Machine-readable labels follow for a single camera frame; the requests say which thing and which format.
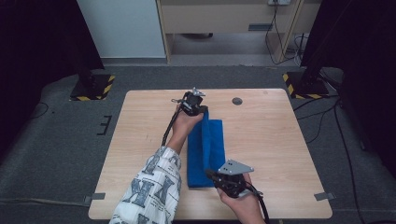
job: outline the blue cloth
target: blue cloth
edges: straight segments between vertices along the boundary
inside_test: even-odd
[[[225,162],[221,119],[209,119],[204,113],[188,137],[187,184],[190,188],[214,187],[205,174],[206,169],[217,171]]]

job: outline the sleeve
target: sleeve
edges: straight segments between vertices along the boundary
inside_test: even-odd
[[[171,223],[180,196],[180,157],[161,147],[132,180],[110,223]]]

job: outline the yellow black warning tape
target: yellow black warning tape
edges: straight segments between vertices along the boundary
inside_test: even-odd
[[[288,91],[292,99],[318,99],[318,98],[328,97],[327,94],[297,94],[294,92],[294,88],[290,82],[288,74],[283,74],[283,80],[285,81],[286,86],[288,87]]]
[[[115,78],[115,76],[109,76],[107,84],[106,84],[102,94],[96,95],[96,96],[80,95],[80,96],[76,96],[76,97],[70,97],[70,100],[72,100],[72,101],[104,100],[107,97],[108,92],[111,89],[111,86],[113,85],[114,78]]]

